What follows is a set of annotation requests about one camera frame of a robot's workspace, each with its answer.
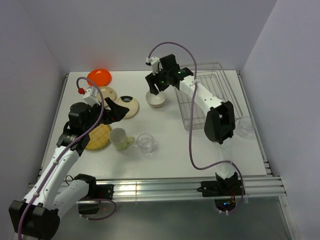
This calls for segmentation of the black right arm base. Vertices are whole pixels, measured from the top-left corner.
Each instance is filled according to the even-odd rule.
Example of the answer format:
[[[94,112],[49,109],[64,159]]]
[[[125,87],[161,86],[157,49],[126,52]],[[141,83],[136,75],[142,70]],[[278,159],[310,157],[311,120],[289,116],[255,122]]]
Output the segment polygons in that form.
[[[214,198],[215,207],[222,212],[233,211],[237,207],[237,197],[243,198],[246,193],[238,179],[202,181],[196,190],[204,198]]]

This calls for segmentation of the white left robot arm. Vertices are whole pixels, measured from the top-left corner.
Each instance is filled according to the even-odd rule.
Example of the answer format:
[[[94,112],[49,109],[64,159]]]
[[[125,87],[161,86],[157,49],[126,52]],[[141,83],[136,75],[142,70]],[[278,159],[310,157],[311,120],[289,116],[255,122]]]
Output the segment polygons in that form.
[[[62,217],[79,200],[98,199],[96,178],[78,174],[70,186],[58,192],[71,167],[77,162],[90,141],[89,133],[100,124],[121,121],[129,109],[105,98],[108,109],[101,102],[89,105],[74,103],[68,122],[57,141],[57,147],[38,181],[21,200],[9,206],[9,215],[18,239],[25,236],[50,240],[56,234]]]

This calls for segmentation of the wire dish rack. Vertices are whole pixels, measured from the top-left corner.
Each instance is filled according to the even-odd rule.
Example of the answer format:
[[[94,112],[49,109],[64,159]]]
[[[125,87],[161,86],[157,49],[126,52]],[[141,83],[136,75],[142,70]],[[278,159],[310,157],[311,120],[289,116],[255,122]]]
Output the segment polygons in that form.
[[[235,70],[224,70],[219,62],[199,63],[196,81],[193,129],[204,128],[210,107],[216,108],[222,102],[232,103],[235,120],[248,115],[245,96]]]

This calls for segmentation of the beige ceramic bowl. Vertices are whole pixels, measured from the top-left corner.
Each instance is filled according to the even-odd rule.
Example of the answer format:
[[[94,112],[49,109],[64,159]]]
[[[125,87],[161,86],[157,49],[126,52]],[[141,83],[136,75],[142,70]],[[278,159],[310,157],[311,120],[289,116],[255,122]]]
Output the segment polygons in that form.
[[[161,108],[166,101],[166,95],[163,92],[155,95],[148,91],[145,95],[145,100],[152,108]]]

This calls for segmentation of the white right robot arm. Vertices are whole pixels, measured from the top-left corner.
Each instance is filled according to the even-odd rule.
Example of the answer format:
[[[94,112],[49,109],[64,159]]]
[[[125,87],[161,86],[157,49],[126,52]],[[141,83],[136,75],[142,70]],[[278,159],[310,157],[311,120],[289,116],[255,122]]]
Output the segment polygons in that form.
[[[198,106],[205,114],[204,133],[216,145],[220,159],[208,166],[199,167],[190,152],[191,165],[198,171],[216,168],[217,195],[229,196],[237,191],[244,195],[243,176],[232,160],[230,140],[236,128],[233,104],[213,95],[197,81],[197,72],[180,67],[173,54],[162,58],[148,56],[145,64],[151,67],[151,73],[145,78],[151,94],[158,95],[173,86],[191,98],[192,109]]]

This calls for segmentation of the pale green mug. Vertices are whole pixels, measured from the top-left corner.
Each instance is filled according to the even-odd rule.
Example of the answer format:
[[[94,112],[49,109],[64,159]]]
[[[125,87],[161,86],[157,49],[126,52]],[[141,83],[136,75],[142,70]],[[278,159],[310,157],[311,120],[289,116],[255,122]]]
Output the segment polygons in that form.
[[[135,142],[133,136],[128,136],[123,128],[114,128],[109,134],[109,140],[118,151],[125,150]]]

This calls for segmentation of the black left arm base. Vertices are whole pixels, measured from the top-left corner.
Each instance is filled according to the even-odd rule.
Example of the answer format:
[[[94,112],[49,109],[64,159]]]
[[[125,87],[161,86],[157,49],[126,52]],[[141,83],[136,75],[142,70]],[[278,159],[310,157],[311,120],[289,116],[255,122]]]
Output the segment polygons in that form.
[[[97,185],[91,195],[79,199],[77,205],[80,217],[90,221],[100,221],[111,217],[117,210],[113,194],[113,184]]]

